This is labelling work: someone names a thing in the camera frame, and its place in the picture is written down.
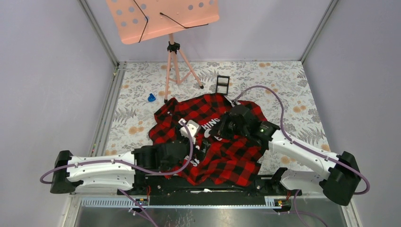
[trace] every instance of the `floral tablecloth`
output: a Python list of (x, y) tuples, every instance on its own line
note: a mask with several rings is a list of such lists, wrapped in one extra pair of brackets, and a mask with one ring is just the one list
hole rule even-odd
[[(286, 131), (315, 147), (330, 151), (301, 62), (192, 62), (192, 66), (205, 88), (200, 89), (190, 75), (181, 85), (170, 82), (168, 98), (175, 97), (183, 101), (214, 93), (217, 75), (230, 76), (229, 98), (235, 98), (250, 86), (264, 85), (278, 93), (283, 101)], [(165, 63), (128, 64), (105, 155), (120, 154), (152, 144), (148, 131), (156, 124), (153, 113), (164, 104), (166, 68)], [(179, 68), (183, 78), (189, 70), (183, 62), (179, 63)], [(175, 78), (174, 69), (170, 78)], [(150, 93), (155, 95), (156, 101), (148, 102)], [(280, 105), (269, 91), (255, 88), (241, 100), (254, 101), (270, 122), (279, 124)], [(259, 174), (272, 174), (279, 167), (309, 170), (295, 159), (274, 151), (266, 151), (259, 162), (262, 163)]]

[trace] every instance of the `pink music stand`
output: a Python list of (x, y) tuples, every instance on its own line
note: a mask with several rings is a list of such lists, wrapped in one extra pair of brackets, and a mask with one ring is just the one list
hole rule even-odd
[[(173, 33), (187, 28), (202, 26), (219, 19), (218, 0), (106, 0), (114, 18), (123, 44), (139, 43), (162, 35), (169, 36), (166, 92), (168, 83), (181, 84), (192, 74), (199, 86), (203, 88), (180, 45), (174, 42)], [(180, 79), (177, 52), (188, 65), (189, 72)], [(170, 64), (173, 57), (175, 79), (170, 78)]]

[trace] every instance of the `blue object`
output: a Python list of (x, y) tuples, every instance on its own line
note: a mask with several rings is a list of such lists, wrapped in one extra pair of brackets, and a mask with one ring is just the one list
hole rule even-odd
[(149, 97), (148, 97), (148, 101), (149, 101), (149, 102), (153, 102), (153, 101), (155, 101), (155, 100), (156, 100), (155, 96), (154, 96), (152, 93), (150, 93), (150, 94), (149, 94)]

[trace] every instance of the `red and black plaid cloth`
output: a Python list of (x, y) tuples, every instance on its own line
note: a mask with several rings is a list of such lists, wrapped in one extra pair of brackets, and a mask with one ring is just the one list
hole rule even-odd
[[(260, 121), (266, 120), (257, 104), (250, 101), (239, 102), (251, 109)], [(220, 121), (222, 114), (231, 108), (231, 102), (218, 93), (202, 95), (183, 102), (171, 98), (155, 113), (157, 125), (149, 131), (149, 137), (153, 144), (174, 141), (181, 136), (177, 130), (178, 121), (181, 118), (186, 121), (193, 120), (201, 125), (201, 130), (196, 137), (196, 147), (201, 150), (205, 141), (210, 146), (202, 161), (194, 157), (178, 175), (186, 178), (193, 185), (210, 178), (215, 184), (227, 182), (248, 186), (259, 172), (261, 165), (257, 161), (265, 151), (258, 146), (253, 146), (242, 136), (226, 140), (209, 135), (209, 129)]]

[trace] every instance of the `white wall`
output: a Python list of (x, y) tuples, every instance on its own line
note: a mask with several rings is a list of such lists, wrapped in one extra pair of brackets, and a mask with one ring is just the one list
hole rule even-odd
[[(106, 0), (87, 1), (120, 61), (166, 61), (167, 36), (122, 44)], [(329, 3), (330, 0), (219, 0), (218, 22), (178, 32), (175, 40), (189, 60), (297, 60)]]
[(353, 153), (372, 185), (354, 197), (364, 227), (401, 223), (400, 11), (399, 0), (341, 1), (304, 65), (331, 150)]
[(113, 66), (76, 0), (0, 1), (0, 31), (0, 226), (53, 227), (39, 177), (89, 152)]

